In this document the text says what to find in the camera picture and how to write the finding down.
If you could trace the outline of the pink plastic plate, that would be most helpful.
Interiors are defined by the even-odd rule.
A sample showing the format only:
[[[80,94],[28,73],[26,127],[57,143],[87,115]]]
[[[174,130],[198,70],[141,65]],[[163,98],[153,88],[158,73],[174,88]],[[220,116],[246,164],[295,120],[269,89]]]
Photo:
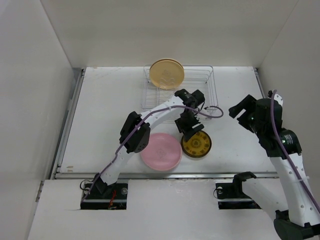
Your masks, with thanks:
[[[179,165],[183,155],[180,142],[167,133],[153,133],[148,145],[140,152],[142,161],[152,170],[171,171]]]

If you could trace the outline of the yellow plate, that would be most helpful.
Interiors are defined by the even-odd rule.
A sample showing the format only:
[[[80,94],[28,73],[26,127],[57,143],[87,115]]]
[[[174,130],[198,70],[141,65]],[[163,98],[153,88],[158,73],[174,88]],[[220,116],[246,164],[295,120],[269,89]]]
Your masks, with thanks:
[[[162,58],[150,66],[149,79],[155,87],[171,90],[182,84],[185,79],[185,70],[177,60]]]

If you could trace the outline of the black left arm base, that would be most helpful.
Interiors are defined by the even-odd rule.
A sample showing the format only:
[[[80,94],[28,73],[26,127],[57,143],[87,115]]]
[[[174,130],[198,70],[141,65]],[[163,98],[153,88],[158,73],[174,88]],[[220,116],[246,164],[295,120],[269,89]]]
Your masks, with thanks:
[[[96,186],[85,200],[80,201],[81,210],[126,210],[128,182],[114,183],[100,193]]]

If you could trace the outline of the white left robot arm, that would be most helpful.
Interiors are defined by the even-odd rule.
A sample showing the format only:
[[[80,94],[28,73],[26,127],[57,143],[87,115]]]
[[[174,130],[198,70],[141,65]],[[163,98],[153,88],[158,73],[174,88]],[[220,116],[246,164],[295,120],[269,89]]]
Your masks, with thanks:
[[[200,90],[189,93],[182,89],[151,110],[142,113],[131,112],[120,131],[120,145],[115,151],[114,159],[94,177],[92,183],[94,192],[100,198],[109,197],[112,192],[111,185],[117,182],[122,168],[134,154],[147,147],[151,130],[171,117],[179,116],[174,122],[178,132],[183,134],[186,141],[201,131],[204,125],[194,114],[199,113],[197,107],[204,102],[205,96]]]

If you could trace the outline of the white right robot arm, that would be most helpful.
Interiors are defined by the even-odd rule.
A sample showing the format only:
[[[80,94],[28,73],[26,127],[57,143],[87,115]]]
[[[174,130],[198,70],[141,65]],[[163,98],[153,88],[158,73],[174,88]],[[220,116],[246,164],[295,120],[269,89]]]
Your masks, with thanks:
[[[230,117],[257,136],[278,174],[285,201],[280,201],[250,171],[233,177],[232,193],[237,197],[247,195],[255,201],[273,221],[280,239],[305,240],[318,236],[320,206],[310,189],[298,137],[282,126],[282,97],[274,91],[268,98],[247,95],[228,111]]]

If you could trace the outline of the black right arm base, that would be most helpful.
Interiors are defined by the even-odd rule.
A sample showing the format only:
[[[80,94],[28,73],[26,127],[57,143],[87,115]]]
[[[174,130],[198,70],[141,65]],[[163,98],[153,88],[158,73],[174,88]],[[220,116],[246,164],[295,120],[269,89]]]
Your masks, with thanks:
[[[213,196],[217,199],[220,210],[261,209],[249,196],[238,192],[232,182],[216,182]]]

